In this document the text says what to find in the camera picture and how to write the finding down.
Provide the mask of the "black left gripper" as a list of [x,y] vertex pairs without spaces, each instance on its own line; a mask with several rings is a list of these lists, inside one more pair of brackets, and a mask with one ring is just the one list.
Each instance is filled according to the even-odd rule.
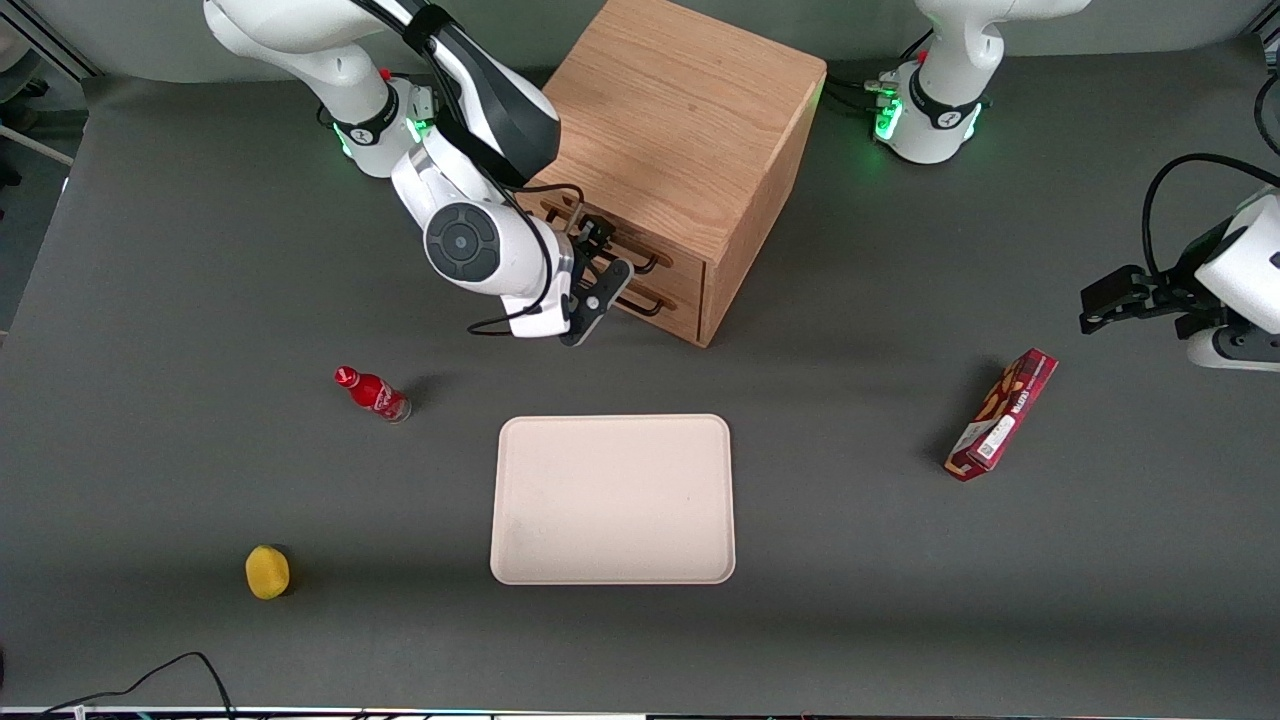
[[1176,319],[1179,340],[1217,328],[1216,297],[1194,270],[1161,270],[1151,278],[1140,266],[1120,266],[1080,291],[1080,332],[1092,334],[1107,324],[1153,313],[1188,313]]

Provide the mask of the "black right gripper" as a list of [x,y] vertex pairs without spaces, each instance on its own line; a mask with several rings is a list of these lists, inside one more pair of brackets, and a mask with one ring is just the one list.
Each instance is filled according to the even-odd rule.
[[[634,278],[632,263],[616,259],[611,250],[614,232],[616,227],[603,217],[580,218],[566,305],[570,327],[562,334],[562,345],[566,347],[577,347],[585,342]],[[588,286],[582,278],[588,274],[590,261],[596,258],[604,258],[609,264],[596,275],[595,282]]]

